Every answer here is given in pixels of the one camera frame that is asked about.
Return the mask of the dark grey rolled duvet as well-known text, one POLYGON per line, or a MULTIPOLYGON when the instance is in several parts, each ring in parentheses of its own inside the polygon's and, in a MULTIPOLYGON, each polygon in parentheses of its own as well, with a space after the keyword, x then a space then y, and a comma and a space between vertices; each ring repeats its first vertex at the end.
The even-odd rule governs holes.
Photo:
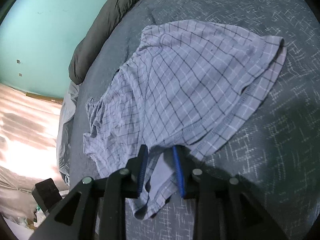
POLYGON ((76 46, 68 72, 70 80, 79 85, 100 53, 105 41, 123 17, 140 0, 107 0, 100 9, 86 36, 76 46))

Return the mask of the dark blue patterned bedspread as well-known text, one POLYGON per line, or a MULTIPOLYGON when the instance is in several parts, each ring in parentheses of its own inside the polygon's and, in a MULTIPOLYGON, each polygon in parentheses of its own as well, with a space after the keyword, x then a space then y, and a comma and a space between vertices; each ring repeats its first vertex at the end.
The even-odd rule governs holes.
POLYGON ((285 65, 264 103, 219 152, 209 172, 241 175, 289 239, 303 239, 319 214, 319 22, 304 0, 140 0, 105 42, 80 86, 69 161, 70 185, 98 178, 84 155, 85 105, 107 90, 147 25, 197 19, 281 36, 285 65))

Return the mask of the blue plaid boxer shorts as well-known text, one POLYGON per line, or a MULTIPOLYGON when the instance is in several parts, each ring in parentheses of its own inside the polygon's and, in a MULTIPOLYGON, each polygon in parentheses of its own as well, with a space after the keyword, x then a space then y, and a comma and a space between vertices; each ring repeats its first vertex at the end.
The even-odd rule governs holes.
POLYGON ((177 191, 170 149, 200 162, 219 150, 265 100, 286 59, 280 36, 197 20, 150 25, 98 101, 89 100, 84 154, 101 177, 141 145, 148 162, 136 218, 156 214, 177 191))

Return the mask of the pink striped curtain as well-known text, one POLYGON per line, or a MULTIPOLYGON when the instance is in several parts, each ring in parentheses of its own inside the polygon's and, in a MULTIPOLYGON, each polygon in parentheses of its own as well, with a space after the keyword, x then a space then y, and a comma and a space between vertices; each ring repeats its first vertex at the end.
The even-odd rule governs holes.
POLYGON ((1 85, 1 213, 33 219, 34 185, 51 178, 66 190, 57 167, 61 106, 1 85))

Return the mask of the black box device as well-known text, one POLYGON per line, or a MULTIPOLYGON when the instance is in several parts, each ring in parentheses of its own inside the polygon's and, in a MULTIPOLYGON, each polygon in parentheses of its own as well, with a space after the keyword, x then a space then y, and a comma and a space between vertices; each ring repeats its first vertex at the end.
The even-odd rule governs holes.
POLYGON ((36 183, 31 194, 45 216, 48 216, 57 203, 62 200, 59 189, 52 178, 36 183))

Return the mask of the light grey bed sheet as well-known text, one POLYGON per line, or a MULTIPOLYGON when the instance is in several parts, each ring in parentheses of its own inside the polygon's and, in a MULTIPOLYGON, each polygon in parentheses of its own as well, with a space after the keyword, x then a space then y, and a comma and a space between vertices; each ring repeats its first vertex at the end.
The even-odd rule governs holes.
POLYGON ((79 85, 76 85, 73 81, 70 82, 61 106, 59 129, 56 139, 57 167, 67 186, 70 185, 69 162, 71 156, 71 135, 79 88, 79 85))

